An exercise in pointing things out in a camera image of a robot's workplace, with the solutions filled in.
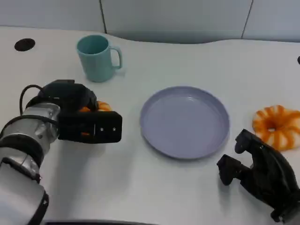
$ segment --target black hole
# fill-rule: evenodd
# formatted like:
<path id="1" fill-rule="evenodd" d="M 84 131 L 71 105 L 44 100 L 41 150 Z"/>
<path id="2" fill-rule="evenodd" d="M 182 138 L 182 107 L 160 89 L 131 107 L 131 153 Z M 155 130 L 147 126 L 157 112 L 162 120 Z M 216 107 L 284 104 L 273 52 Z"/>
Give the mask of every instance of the black hole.
<path id="1" fill-rule="evenodd" d="M 15 43 L 15 49 L 19 52 L 25 52 L 34 47 L 36 42 L 31 38 L 24 38 Z"/>

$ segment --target black cable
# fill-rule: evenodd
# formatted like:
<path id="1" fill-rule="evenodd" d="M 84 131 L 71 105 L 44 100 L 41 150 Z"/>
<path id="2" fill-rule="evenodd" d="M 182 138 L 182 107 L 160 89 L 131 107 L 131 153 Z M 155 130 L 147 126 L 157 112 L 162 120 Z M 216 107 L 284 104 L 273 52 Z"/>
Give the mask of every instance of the black cable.
<path id="1" fill-rule="evenodd" d="M 4 132 L 5 128 L 7 128 L 9 125 L 13 124 L 16 121 L 23 120 L 23 119 L 37 119 L 37 120 L 41 120 L 44 123 L 51 123 L 51 124 L 55 125 L 57 129 L 59 129 L 59 123 L 57 121 L 49 119 L 47 117 L 37 116 L 37 115 L 21 115 L 21 116 L 17 116 L 15 118 L 11 119 L 9 122 L 7 122 L 7 124 L 4 125 L 4 127 L 3 127 L 3 129 L 1 130 L 1 133 L 0 133 L 0 138 L 2 138 L 3 132 Z"/>
<path id="2" fill-rule="evenodd" d="M 19 101 L 20 115 L 23 114 L 23 97 L 24 97 L 25 92 L 26 92 L 29 88 L 37 88 L 37 89 L 39 89 L 42 93 L 44 93 L 44 92 L 43 92 L 43 88 L 40 87 L 40 86 L 38 86 L 38 85 L 31 84 L 31 85 L 26 86 L 26 87 L 22 90 L 22 93 L 21 93 L 21 95 L 20 95 L 20 101 Z"/>

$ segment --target donut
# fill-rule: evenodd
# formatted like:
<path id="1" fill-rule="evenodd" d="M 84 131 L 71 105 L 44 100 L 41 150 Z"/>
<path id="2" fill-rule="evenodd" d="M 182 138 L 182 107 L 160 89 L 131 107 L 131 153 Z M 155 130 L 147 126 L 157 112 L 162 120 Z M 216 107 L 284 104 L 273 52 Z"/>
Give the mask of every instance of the donut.
<path id="1" fill-rule="evenodd" d="M 278 151 L 300 146 L 300 111 L 266 107 L 256 112 L 252 127 L 256 136 Z"/>
<path id="2" fill-rule="evenodd" d="M 106 102 L 97 101 L 98 103 L 98 109 L 97 111 L 111 111 L 111 107 Z M 90 109 L 88 107 L 83 107 L 80 112 L 90 112 Z"/>

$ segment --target teal mug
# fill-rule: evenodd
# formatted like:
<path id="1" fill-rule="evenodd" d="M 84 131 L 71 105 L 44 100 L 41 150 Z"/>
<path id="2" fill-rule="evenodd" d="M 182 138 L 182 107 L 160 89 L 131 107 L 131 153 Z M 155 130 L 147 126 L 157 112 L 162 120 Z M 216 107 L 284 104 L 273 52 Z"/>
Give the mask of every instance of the teal mug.
<path id="1" fill-rule="evenodd" d="M 119 65 L 113 66 L 111 50 L 119 55 Z M 111 46 L 101 35 L 89 35 L 77 43 L 77 52 L 87 78 L 94 82 L 109 80 L 116 69 L 122 68 L 122 52 L 119 47 Z"/>

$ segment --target purple plate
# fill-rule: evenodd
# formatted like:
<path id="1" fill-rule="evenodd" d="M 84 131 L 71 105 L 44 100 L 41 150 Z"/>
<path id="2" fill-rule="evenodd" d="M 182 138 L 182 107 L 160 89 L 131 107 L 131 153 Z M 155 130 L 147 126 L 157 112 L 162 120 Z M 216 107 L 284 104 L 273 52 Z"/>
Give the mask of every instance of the purple plate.
<path id="1" fill-rule="evenodd" d="M 142 135 L 158 151 L 196 159 L 220 149 L 229 135 L 223 104 L 198 88 L 178 86 L 159 91 L 144 104 Z"/>

